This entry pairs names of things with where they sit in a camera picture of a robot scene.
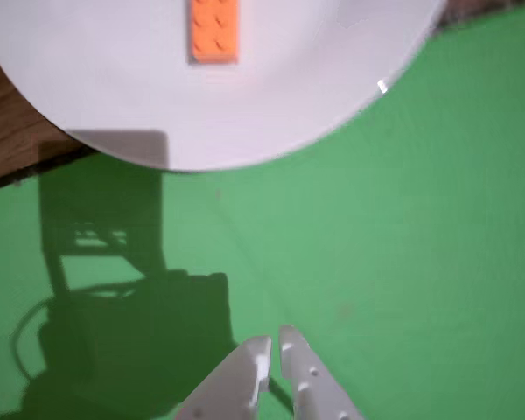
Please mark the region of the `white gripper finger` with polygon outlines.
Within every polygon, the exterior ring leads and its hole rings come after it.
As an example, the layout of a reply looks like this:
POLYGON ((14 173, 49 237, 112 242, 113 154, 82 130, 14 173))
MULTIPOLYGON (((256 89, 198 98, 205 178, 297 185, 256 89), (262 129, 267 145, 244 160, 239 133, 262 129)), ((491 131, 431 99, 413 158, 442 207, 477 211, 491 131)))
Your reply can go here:
POLYGON ((181 404, 177 419, 256 419, 269 389, 272 338, 256 336, 232 351, 181 404))
POLYGON ((364 418, 297 328, 282 326, 279 346, 282 376, 290 383, 295 419, 364 418))

